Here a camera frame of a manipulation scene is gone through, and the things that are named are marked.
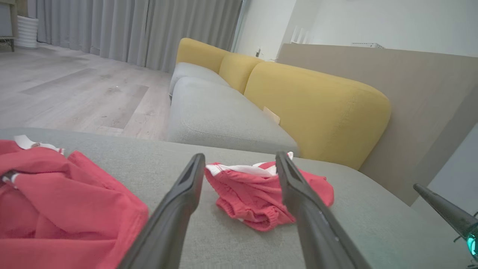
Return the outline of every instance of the glowing teal light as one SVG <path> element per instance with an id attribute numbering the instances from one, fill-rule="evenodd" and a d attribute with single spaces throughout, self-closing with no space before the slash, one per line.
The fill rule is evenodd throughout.
<path id="1" fill-rule="evenodd" d="M 468 249 L 470 250 L 471 252 L 471 255 L 475 256 L 476 255 L 476 251 L 475 251 L 475 238 L 470 235 L 467 239 L 467 245 L 468 245 Z"/>

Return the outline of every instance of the gray sofa cushion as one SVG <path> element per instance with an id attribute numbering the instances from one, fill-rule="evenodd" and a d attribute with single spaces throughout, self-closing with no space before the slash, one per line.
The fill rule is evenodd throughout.
<path id="1" fill-rule="evenodd" d="M 240 92 L 200 78 L 176 83 L 167 140 L 299 156 L 292 137 Z"/>
<path id="2" fill-rule="evenodd" d="M 206 163 L 225 165 L 274 160 L 274 155 L 263 153 L 36 128 L 0 130 L 0 139 L 24 134 L 33 141 L 64 147 L 66 155 L 81 151 L 145 202 L 151 213 L 196 153 L 204 153 Z M 443 230 L 367 176 L 338 164 L 293 161 L 300 169 L 327 177 L 335 191 L 330 209 L 372 268 L 469 264 L 463 241 L 444 238 Z M 296 225 L 257 232 L 218 209 L 217 198 L 204 179 L 186 233 L 181 268 L 304 268 Z"/>
<path id="3" fill-rule="evenodd" d="M 202 78 L 219 85 L 229 86 L 220 75 L 206 67 L 190 63 L 177 63 L 174 68 L 173 76 L 171 77 L 171 83 L 169 84 L 169 95 L 173 95 L 176 83 L 183 77 Z"/>

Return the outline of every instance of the gray curtain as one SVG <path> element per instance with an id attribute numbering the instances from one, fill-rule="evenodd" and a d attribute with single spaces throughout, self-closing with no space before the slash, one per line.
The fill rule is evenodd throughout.
<path id="1" fill-rule="evenodd" d="M 240 0 L 37 0 L 38 41 L 171 72 L 183 37 L 230 50 Z"/>

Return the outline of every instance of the red garment with white trim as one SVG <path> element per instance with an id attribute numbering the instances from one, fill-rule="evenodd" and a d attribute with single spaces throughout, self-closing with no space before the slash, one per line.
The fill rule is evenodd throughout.
<path id="1" fill-rule="evenodd" d="M 0 140 L 0 268 L 113 269 L 148 208 L 78 151 Z"/>
<path id="2" fill-rule="evenodd" d="M 213 163 L 204 168 L 206 179 L 219 194 L 216 205 L 231 218 L 258 231 L 295 222 L 282 204 L 282 189 L 275 162 L 253 166 Z M 299 170 L 326 206 L 334 203 L 334 188 L 325 177 Z"/>

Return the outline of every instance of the floor plank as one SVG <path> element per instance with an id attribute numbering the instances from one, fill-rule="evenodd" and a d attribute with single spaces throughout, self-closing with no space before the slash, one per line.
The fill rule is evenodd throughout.
<path id="1" fill-rule="evenodd" d="M 0 50 L 0 128 L 165 140 L 171 75 L 40 44 Z"/>

